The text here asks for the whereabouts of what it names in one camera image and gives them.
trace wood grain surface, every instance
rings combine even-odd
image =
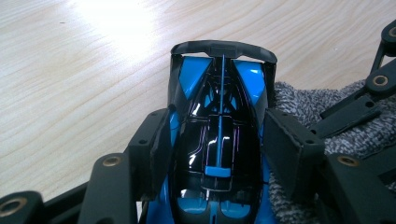
[[[169,50],[242,41],[278,58],[276,80],[339,89],[368,76],[396,1],[0,1],[0,197],[47,201],[123,151],[166,107]]]

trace black plastic bracket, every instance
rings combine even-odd
[[[265,113],[263,153],[288,198],[303,202],[315,193],[313,174],[324,161],[324,142],[293,116],[270,108]]]
[[[45,223],[44,204],[41,195],[34,191],[9,194],[0,199],[0,223]]]
[[[59,195],[44,203],[45,213],[50,224],[77,223],[84,200],[87,183]]]
[[[148,114],[125,149],[135,169],[136,201],[152,201],[161,192],[173,153],[169,118],[168,108]]]
[[[396,21],[391,22],[382,30],[381,43],[376,52],[370,73],[373,73],[381,66],[385,55],[388,57],[396,57]]]
[[[396,59],[375,70],[366,78],[366,88],[376,100],[396,93]]]
[[[319,194],[324,208],[318,212],[321,221],[332,223],[338,213],[337,219],[344,223],[396,223],[396,195],[385,187],[396,180],[395,158],[396,146],[366,160],[343,154],[328,156],[320,170],[328,188]],[[329,195],[335,206],[322,200]]]
[[[129,157],[106,155],[93,166],[78,217],[84,223],[137,223],[137,210]]]
[[[319,138],[331,137],[379,114],[380,111],[377,109],[375,102],[364,95],[344,106],[343,109],[334,111],[326,119],[311,126],[310,130]]]

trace fabric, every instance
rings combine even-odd
[[[358,81],[341,90],[295,90],[291,85],[277,82],[276,108],[292,114],[305,127],[320,120],[319,114],[335,105],[352,92],[360,89],[364,81]],[[381,147],[396,141],[396,95],[377,103],[381,115],[344,133],[325,139],[325,154],[345,153],[360,159],[370,156]],[[388,185],[396,191],[396,184]],[[314,202],[288,201],[276,180],[270,176],[270,201],[279,223],[318,223]]]

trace metal rivet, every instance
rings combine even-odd
[[[386,86],[388,84],[388,78],[385,76],[376,76],[373,78],[373,83],[376,86]]]
[[[120,164],[121,162],[121,157],[108,157],[103,161],[104,166],[115,166]]]
[[[359,161],[348,156],[339,156],[337,160],[347,166],[359,166]]]
[[[396,26],[389,30],[389,35],[392,37],[396,37]]]
[[[0,217],[10,216],[21,210],[27,204],[27,199],[23,197],[13,198],[0,204]]]

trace toy car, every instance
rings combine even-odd
[[[174,156],[160,200],[144,210],[147,223],[271,218],[268,167],[260,147],[264,110],[274,100],[276,56],[259,47],[213,40],[182,43],[171,52],[168,104]],[[209,57],[183,55],[198,52]],[[242,55],[263,62],[236,60]]]

